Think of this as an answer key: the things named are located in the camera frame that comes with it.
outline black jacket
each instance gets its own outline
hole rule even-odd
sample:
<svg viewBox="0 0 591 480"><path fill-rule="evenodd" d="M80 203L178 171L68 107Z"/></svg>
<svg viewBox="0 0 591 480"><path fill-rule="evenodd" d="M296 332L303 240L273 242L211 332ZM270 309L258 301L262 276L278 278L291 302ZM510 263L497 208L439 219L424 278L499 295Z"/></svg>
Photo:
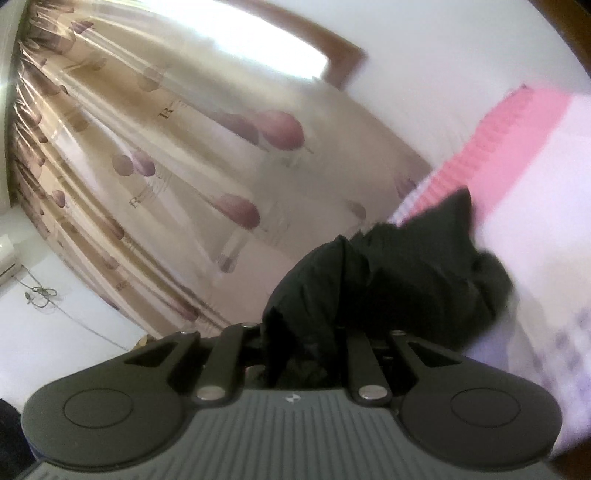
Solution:
<svg viewBox="0 0 591 480"><path fill-rule="evenodd" d="M21 429L21 416L0 400L0 480L12 480L35 462Z"/></svg>
<svg viewBox="0 0 591 480"><path fill-rule="evenodd" d="M471 210L463 189L401 227L377 225L306 255L263 315L267 382L337 382L337 326L372 339L405 330L455 350L482 333L504 308L511 280L493 255L472 244Z"/></svg>

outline beige curtain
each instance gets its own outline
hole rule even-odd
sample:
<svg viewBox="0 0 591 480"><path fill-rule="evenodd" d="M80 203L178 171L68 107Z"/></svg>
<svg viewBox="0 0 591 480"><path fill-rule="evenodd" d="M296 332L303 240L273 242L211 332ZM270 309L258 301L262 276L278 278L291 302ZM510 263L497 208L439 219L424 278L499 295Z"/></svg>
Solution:
<svg viewBox="0 0 591 480"><path fill-rule="evenodd" d="M19 46L13 190L153 335L258 321L304 254L385 220L428 172L342 92L227 55L141 2L35 1Z"/></svg>

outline logo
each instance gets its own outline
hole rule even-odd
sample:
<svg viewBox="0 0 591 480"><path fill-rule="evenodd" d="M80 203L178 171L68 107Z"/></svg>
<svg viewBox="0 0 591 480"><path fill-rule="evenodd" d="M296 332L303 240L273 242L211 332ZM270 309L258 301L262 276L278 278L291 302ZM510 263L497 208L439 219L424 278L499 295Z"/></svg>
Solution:
<svg viewBox="0 0 591 480"><path fill-rule="evenodd" d="M301 397L297 393L292 393L289 397L286 397L285 399L293 405L294 403L299 402L301 400Z"/></svg>

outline wooden window frame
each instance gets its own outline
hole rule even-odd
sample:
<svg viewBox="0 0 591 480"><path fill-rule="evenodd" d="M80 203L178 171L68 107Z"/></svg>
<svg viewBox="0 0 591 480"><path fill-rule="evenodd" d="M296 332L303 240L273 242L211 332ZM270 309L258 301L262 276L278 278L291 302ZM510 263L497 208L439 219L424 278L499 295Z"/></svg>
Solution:
<svg viewBox="0 0 591 480"><path fill-rule="evenodd" d="M337 34L276 5L260 0L218 0L256 15L305 41L328 59L322 75L327 83L343 89L366 58L365 52Z"/></svg>
<svg viewBox="0 0 591 480"><path fill-rule="evenodd" d="M591 14L576 0L530 0L591 76Z"/></svg>

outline ribbed surface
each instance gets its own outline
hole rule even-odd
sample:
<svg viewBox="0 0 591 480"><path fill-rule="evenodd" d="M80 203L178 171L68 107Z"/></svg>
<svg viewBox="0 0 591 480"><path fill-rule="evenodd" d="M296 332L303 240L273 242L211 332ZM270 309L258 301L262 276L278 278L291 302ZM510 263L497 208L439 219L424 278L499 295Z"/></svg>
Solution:
<svg viewBox="0 0 591 480"><path fill-rule="evenodd" d="M519 472L463 471L409 442L390 413L364 408L343 391L245 391L203 410L166 452L118 472L65 472L50 465L35 480L556 480L543 465Z"/></svg>

